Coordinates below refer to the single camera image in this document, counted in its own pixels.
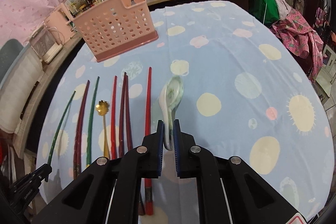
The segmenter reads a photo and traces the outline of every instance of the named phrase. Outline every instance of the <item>silver screw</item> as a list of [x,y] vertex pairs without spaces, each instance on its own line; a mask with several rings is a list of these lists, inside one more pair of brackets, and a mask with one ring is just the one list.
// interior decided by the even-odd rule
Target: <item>silver screw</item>
[[104,157],[100,157],[100,158],[97,159],[97,164],[98,165],[104,165],[106,163],[107,163],[107,159],[104,158]]
[[138,153],[140,153],[140,154],[142,154],[142,153],[146,153],[146,152],[147,152],[147,147],[145,147],[145,146],[139,146],[139,147],[136,149],[136,151],[137,151]]
[[240,164],[242,162],[242,160],[239,157],[234,156],[234,157],[231,158],[231,162],[233,164]]
[[192,153],[199,153],[199,152],[201,152],[201,148],[197,145],[194,145],[194,146],[190,147],[190,151]]

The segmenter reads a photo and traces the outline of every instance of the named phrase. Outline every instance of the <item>basket base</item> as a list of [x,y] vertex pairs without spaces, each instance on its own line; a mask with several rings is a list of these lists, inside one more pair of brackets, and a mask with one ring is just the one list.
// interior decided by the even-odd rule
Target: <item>basket base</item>
[[154,31],[154,32],[146,34],[142,37],[136,38],[136,39],[134,39],[130,42],[121,44],[120,46],[118,46],[116,48],[112,48],[109,51],[105,51],[105,52],[102,52],[100,54],[96,54],[95,58],[97,59],[97,62],[99,63],[99,62],[104,61],[106,59],[109,59],[109,58],[112,58],[112,57],[117,56],[119,54],[122,54],[124,52],[128,52],[128,51],[130,51],[134,48],[137,48],[141,45],[145,45],[145,44],[147,44],[149,42],[152,42],[152,41],[154,41],[158,38],[159,38],[159,36],[158,36],[157,32]]

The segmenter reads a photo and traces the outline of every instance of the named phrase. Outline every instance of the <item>utensil holder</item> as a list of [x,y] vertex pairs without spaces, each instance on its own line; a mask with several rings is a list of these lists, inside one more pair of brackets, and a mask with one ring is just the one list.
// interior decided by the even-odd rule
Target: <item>utensil holder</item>
[[104,0],[73,22],[97,62],[158,39],[146,0]]

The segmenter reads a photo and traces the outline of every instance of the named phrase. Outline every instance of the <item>polka dot tablecloth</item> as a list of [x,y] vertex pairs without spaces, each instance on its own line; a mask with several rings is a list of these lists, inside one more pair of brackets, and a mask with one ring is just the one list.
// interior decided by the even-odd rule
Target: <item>polka dot tablecloth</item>
[[[148,67],[152,67],[152,132],[162,119],[158,97],[180,75],[184,96],[176,112],[182,131],[215,156],[240,156],[308,220],[324,207],[334,169],[329,122],[311,83],[280,41],[230,2],[207,1],[151,12],[159,39],[96,63],[84,45],[64,74],[43,125],[37,166],[47,161],[53,135],[73,90],[75,97],[52,159],[50,202],[73,180],[76,123],[86,81],[91,81],[82,137],[86,160],[88,116],[97,76],[99,100],[111,100],[118,76],[116,121],[123,73],[129,76],[133,145],[144,136]],[[110,112],[107,131],[110,131]],[[93,120],[92,158],[103,154],[102,118]],[[174,154],[164,151],[162,176],[153,180],[155,215],[141,223],[198,223],[196,181],[176,177]]]

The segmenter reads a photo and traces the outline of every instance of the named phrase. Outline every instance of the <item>gold spoon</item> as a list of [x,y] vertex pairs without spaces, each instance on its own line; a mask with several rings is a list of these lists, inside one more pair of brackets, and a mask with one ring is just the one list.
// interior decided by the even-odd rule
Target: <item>gold spoon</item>
[[105,115],[109,111],[109,103],[106,101],[99,101],[98,105],[96,105],[96,110],[100,116],[103,116],[103,128],[104,128],[104,157],[110,159],[109,146],[107,143],[107,133],[106,133],[106,120]]

